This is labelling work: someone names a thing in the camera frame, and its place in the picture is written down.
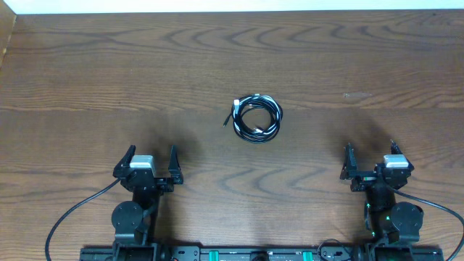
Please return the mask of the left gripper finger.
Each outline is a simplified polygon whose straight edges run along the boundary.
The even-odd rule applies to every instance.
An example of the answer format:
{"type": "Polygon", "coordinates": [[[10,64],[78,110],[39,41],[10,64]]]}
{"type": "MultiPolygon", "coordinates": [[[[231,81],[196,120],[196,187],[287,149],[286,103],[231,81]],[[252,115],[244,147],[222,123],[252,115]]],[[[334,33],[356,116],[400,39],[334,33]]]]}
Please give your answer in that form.
{"type": "Polygon", "coordinates": [[[175,145],[172,145],[168,171],[171,178],[181,178],[181,167],[178,162],[178,153],[175,145]]]}
{"type": "Polygon", "coordinates": [[[129,168],[131,160],[135,154],[135,151],[136,151],[136,146],[130,145],[125,155],[116,164],[115,171],[122,171],[123,169],[129,168]]]}

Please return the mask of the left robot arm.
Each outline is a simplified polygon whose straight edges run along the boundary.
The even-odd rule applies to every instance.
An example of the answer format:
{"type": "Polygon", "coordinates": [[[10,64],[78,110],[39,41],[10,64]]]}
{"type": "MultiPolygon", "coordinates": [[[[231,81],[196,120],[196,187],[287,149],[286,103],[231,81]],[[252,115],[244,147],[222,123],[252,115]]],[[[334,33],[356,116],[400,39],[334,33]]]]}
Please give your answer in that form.
{"type": "Polygon", "coordinates": [[[145,247],[153,237],[161,196],[183,184],[183,173],[175,146],[170,151],[168,177],[156,176],[153,156],[135,152],[136,147],[131,145],[113,170],[113,176],[133,196],[116,206],[112,224],[116,244],[145,247]]]}

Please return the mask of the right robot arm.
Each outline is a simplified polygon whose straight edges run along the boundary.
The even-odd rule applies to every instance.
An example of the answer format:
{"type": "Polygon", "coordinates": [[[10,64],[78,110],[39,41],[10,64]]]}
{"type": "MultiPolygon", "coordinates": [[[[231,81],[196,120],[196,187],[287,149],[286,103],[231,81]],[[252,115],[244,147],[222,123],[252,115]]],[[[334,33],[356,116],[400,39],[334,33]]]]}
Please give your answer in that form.
{"type": "Polygon", "coordinates": [[[419,241],[423,224],[423,210],[409,202],[397,202],[395,192],[407,184],[413,165],[393,142],[391,153],[372,170],[359,170],[354,149],[344,147],[344,164],[340,179],[351,181],[353,192],[366,196],[365,219],[367,228],[376,239],[388,245],[408,245],[419,241]]]}

